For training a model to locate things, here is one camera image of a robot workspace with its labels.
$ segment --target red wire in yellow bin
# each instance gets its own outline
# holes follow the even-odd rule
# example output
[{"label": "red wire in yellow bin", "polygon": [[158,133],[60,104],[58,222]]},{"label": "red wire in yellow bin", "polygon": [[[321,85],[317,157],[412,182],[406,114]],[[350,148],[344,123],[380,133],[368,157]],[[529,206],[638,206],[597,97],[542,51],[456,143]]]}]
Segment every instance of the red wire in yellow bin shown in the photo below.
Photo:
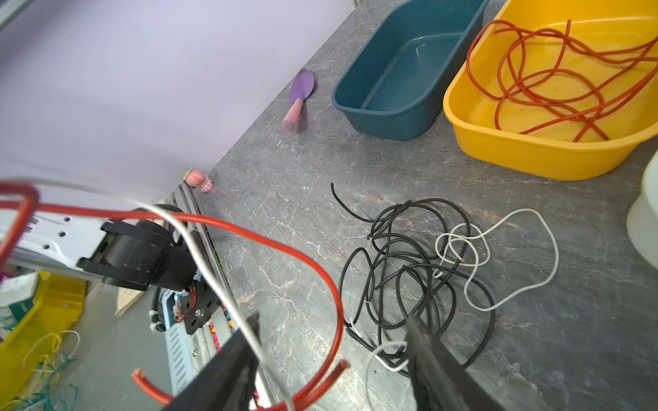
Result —
[{"label": "red wire in yellow bin", "polygon": [[[487,89],[485,89],[480,83],[478,83],[478,80],[475,78],[475,75],[473,74],[471,67],[470,67],[470,55],[473,52],[473,49],[475,48],[475,45],[478,43],[478,40],[482,37],[484,32],[492,25],[495,24],[502,24],[504,26],[507,26],[506,28],[501,28],[496,31],[494,31],[494,34],[498,33],[505,33],[505,32],[516,32],[519,39],[514,41],[512,45],[509,46],[509,49],[501,59],[501,62],[498,66],[498,73],[497,73],[497,81],[498,81],[498,86],[501,88],[503,91],[502,96],[497,96],[494,95],[493,93],[490,93]],[[658,42],[658,37],[655,39],[649,41],[648,43],[631,47],[629,49],[622,49],[622,50],[613,50],[613,51],[605,51],[605,52],[597,52],[592,50],[592,48],[588,47],[585,43],[583,43],[580,40],[574,39],[573,37],[569,36],[569,32],[571,30],[571,20],[567,21],[567,28],[565,29],[565,32],[562,33],[558,30],[555,30],[553,28],[543,28],[540,30],[536,31],[531,31],[531,30],[526,30],[523,28],[516,27],[514,24],[506,21],[506,20],[494,20],[488,24],[486,24],[480,33],[475,37],[475,40],[470,46],[470,49],[468,50],[468,56],[466,59],[466,71],[468,74],[468,77],[470,80],[473,82],[473,84],[487,97],[493,100],[498,101],[498,106],[496,107],[493,122],[495,124],[496,129],[501,130],[500,128],[500,123],[499,123],[499,116],[500,116],[500,110],[503,105],[503,103],[506,100],[510,100],[516,104],[521,104],[521,105],[526,105],[526,106],[535,106],[535,107],[543,107],[546,110],[548,110],[550,113],[554,114],[558,118],[555,120],[551,120],[549,122],[545,122],[543,124],[539,124],[538,126],[535,126],[533,128],[530,128],[528,130],[525,130],[521,132],[521,134],[530,134],[532,132],[535,132],[537,130],[540,130],[544,127],[552,126],[554,124],[558,124],[563,121],[574,121],[574,122],[581,122],[584,123],[584,127],[578,132],[576,137],[574,138],[574,142],[580,141],[580,138],[585,134],[587,130],[590,128],[598,134],[603,140],[610,140],[609,137],[601,130],[596,124],[594,124],[597,120],[600,118],[604,118],[609,116],[610,114],[613,114],[614,112],[618,111],[621,109],[623,106],[625,106],[629,101],[633,99],[643,88],[646,86],[649,81],[658,73],[658,64],[656,65],[653,70],[651,70],[646,76],[644,76],[640,81],[635,83],[632,87],[621,93],[620,95],[616,96],[615,98],[611,99],[610,101],[606,101],[603,95],[601,94],[601,90],[609,85],[611,82],[616,80],[617,78],[621,77],[625,73],[629,72],[632,70],[638,63],[647,61],[647,62],[658,62],[658,57],[647,57],[646,55],[649,53],[649,51],[653,48],[653,46]],[[541,70],[536,73],[532,74],[526,74],[524,75],[523,70],[526,65],[526,42],[533,37],[553,37],[557,39],[562,40],[562,48],[560,51],[560,54],[555,62],[555,65],[553,68],[550,68],[548,70]],[[518,67],[514,67],[514,64],[512,63],[512,52],[516,50],[518,47],[521,49],[521,62]],[[593,57],[597,59],[598,61],[604,62],[606,64],[612,64],[612,65],[623,65],[629,63],[628,66],[622,66],[622,70],[605,80],[603,83],[599,85],[594,85],[589,79],[587,79],[585,76],[583,76],[580,73],[577,73],[573,70],[568,70],[566,68],[560,68],[560,64],[562,63],[563,57],[565,55],[565,51],[567,47],[571,50],[573,50],[575,53],[578,53],[580,55],[588,56],[588,57]],[[624,55],[624,54],[629,54],[633,52],[640,52],[640,55],[637,57],[628,57],[626,59],[620,59],[620,60],[615,60],[615,59],[609,59],[607,56],[614,56],[614,55]],[[509,71],[512,75],[512,79],[514,83],[507,87],[504,82],[503,82],[503,67],[505,66],[505,63],[507,63],[507,67],[509,68]],[[590,91],[577,96],[573,97],[571,99],[552,99],[543,95],[540,95],[539,93],[536,93],[535,91],[532,91],[531,89],[533,87],[536,87],[544,82],[546,82],[548,79],[553,77],[556,74],[564,74],[573,78],[576,78],[577,80],[580,80],[583,84],[585,84]],[[531,84],[526,84],[528,81],[534,81]],[[526,98],[529,99],[527,100],[520,100],[517,99],[515,96],[522,93]],[[591,107],[586,110],[576,110],[574,107],[570,106],[568,103],[575,103],[577,101],[582,101],[590,96],[594,95],[596,99],[598,100],[598,105]],[[565,110],[569,113],[564,113],[558,111],[558,109]]]},{"label": "red wire in yellow bin", "polygon": [[[26,226],[27,222],[30,221],[32,214],[36,210],[44,212],[52,212],[55,214],[65,214],[69,216],[81,216],[81,217],[96,217],[96,218],[114,218],[117,220],[125,219],[136,219],[136,220],[146,220],[146,219],[158,219],[160,216],[157,216],[155,213],[148,211],[117,211],[117,210],[97,210],[93,208],[81,208],[81,207],[72,207],[72,206],[61,206],[61,205],[51,205],[51,204],[40,204],[38,207],[35,207],[38,204],[38,191],[29,183],[20,183],[20,182],[6,182],[0,181],[0,194],[21,194],[24,199],[20,202],[18,201],[0,201],[0,208],[10,208],[19,210],[16,223],[10,229],[8,235],[5,236],[5,239],[0,245],[0,251],[8,249],[6,256],[0,254],[3,257],[0,260],[0,265],[4,263],[6,258],[9,256],[9,252],[16,245],[20,236],[22,235],[25,227],[21,224],[23,222]],[[257,243],[266,245],[273,249],[282,251],[288,255],[295,257],[296,259],[306,263],[312,269],[314,269],[324,282],[329,287],[334,302],[336,304],[336,332],[334,334],[334,340],[332,341],[332,346],[327,354],[324,362],[320,366],[318,372],[311,378],[311,380],[301,389],[297,394],[294,394],[293,401],[295,403],[295,408],[298,410],[304,410],[309,407],[312,403],[318,400],[329,388],[336,382],[340,374],[349,367],[349,363],[346,360],[340,360],[334,370],[322,381],[322,378],[327,374],[331,363],[334,361],[336,354],[338,353],[338,347],[340,346],[341,338],[343,337],[343,304],[340,299],[340,294],[338,293],[338,288],[334,284],[332,278],[329,274],[311,257],[303,254],[301,251],[298,251],[290,246],[279,243],[278,241],[263,237],[260,234],[249,231],[245,228],[236,226],[234,224],[219,220],[218,218],[211,218],[206,216],[198,216],[195,214],[184,214],[175,212],[172,213],[174,217],[181,221],[188,222],[197,222],[200,224],[206,224],[208,226],[213,226],[217,228],[222,228],[226,231],[231,231],[237,235],[248,238]],[[157,390],[148,379],[143,375],[143,372],[133,374],[133,379],[139,383],[139,386],[144,389],[144,387],[152,387]],[[160,395],[162,394],[159,390],[157,392],[152,392],[147,394]],[[166,397],[159,397],[159,400],[165,400]],[[286,409],[285,403],[281,402],[277,405],[274,405],[270,408],[267,408],[268,411],[284,411]]]}]

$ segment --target gray marble tabletop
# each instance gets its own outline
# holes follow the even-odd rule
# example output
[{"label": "gray marble tabletop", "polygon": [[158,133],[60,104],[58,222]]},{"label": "gray marble tabletop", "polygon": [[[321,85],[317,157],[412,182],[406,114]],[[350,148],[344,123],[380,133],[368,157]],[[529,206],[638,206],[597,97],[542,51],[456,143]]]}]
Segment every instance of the gray marble tabletop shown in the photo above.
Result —
[{"label": "gray marble tabletop", "polygon": [[[336,30],[306,65],[317,76],[317,88],[297,129],[286,133],[280,127],[290,107],[285,89],[209,173],[215,188],[198,194],[201,211],[296,247],[337,281],[350,252],[369,242],[368,227],[332,198],[331,181],[345,202],[368,216],[409,199],[443,197],[489,227],[512,210],[535,208],[559,244],[557,275],[497,311],[490,344],[469,374],[509,411],[658,409],[658,271],[635,251],[625,228],[658,139],[641,144],[604,176],[564,182],[470,158],[457,146],[443,113],[411,141],[358,134],[332,107],[331,95],[399,3],[365,0]],[[501,5],[492,2],[485,21]],[[399,228],[427,242],[440,232],[422,213],[401,218]],[[314,271],[282,253],[220,230],[211,229],[211,237],[242,310],[261,313],[265,348],[287,386],[297,391],[320,366],[334,335],[336,315],[327,287]],[[553,263],[547,234],[531,215],[503,225],[490,244],[492,262],[478,275],[497,300],[540,281]],[[363,261],[354,267],[343,292],[348,316],[366,276]],[[418,289],[405,285],[404,292],[411,298]],[[463,296],[457,310],[442,340],[463,361],[482,337],[486,315]],[[373,332],[369,319],[361,322],[361,332]],[[339,357],[352,369],[320,405],[366,408],[367,354],[343,338]],[[415,409],[407,378],[379,364],[370,372],[375,409]]]}]

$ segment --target pink spoon handle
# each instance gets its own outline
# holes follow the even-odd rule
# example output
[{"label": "pink spoon handle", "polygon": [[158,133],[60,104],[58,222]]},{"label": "pink spoon handle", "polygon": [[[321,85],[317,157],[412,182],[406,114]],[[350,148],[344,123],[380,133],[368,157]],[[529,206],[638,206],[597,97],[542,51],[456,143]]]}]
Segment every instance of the pink spoon handle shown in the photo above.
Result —
[{"label": "pink spoon handle", "polygon": [[299,120],[299,113],[301,113],[301,106],[303,104],[304,104],[304,100],[297,99],[297,101],[295,101],[295,104],[293,104],[292,107],[290,107],[290,111],[288,111],[288,114],[286,114],[286,118],[284,118],[284,121],[281,123],[281,127],[287,132],[290,133],[295,128],[295,125]]}]

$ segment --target white backdrop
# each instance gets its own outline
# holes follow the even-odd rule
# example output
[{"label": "white backdrop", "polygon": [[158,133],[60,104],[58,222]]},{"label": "white backdrop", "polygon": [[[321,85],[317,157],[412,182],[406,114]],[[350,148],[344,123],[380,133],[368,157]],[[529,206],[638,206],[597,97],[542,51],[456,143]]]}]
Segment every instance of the white backdrop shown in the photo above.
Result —
[{"label": "white backdrop", "polygon": [[166,197],[184,170],[219,161],[350,12],[349,0],[36,0],[0,32],[0,178]]}]

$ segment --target yellow tray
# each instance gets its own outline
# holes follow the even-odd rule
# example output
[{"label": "yellow tray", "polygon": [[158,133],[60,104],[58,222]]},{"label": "yellow tray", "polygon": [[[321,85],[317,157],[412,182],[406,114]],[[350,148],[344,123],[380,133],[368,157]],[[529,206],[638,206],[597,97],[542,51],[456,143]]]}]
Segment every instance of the yellow tray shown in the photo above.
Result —
[{"label": "yellow tray", "polygon": [[[508,0],[498,13],[521,28],[538,30],[552,27],[564,32],[572,20],[572,37],[596,51],[624,49],[646,43],[658,36],[658,0],[554,0],[535,2]],[[516,34],[492,34],[492,28],[475,47],[471,68],[479,82],[494,95],[498,64]],[[561,42],[557,39],[531,39],[524,73],[551,68],[557,60]],[[658,45],[648,56],[658,57]],[[655,67],[641,62],[633,70],[604,87],[606,101],[627,90]],[[583,57],[567,49],[562,68],[575,70],[598,85],[618,71],[606,64]],[[509,70],[503,71],[507,85],[513,83]],[[462,66],[443,98],[445,115],[455,127],[457,142],[472,157],[537,176],[556,180],[586,180],[618,166],[642,141],[658,134],[658,75],[618,112],[596,124],[611,138],[603,141],[589,130],[581,142],[572,140],[582,123],[565,121],[538,130],[533,135],[518,132],[553,120],[554,115],[540,107],[516,105],[506,101],[501,109],[501,128],[494,126],[497,101],[486,97],[468,78]],[[536,91],[556,99],[567,99],[587,91],[584,85],[566,76],[554,76]],[[592,107],[591,100],[573,104],[576,109]]]},{"label": "yellow tray", "polygon": [[[23,317],[9,338],[0,345],[0,408],[15,397],[30,380],[32,371],[22,366],[23,357],[32,345],[46,334],[70,329],[82,313],[87,282],[40,272],[41,281],[34,298],[34,306]],[[30,355],[36,368],[40,354],[51,352],[52,341],[46,339]]]}]

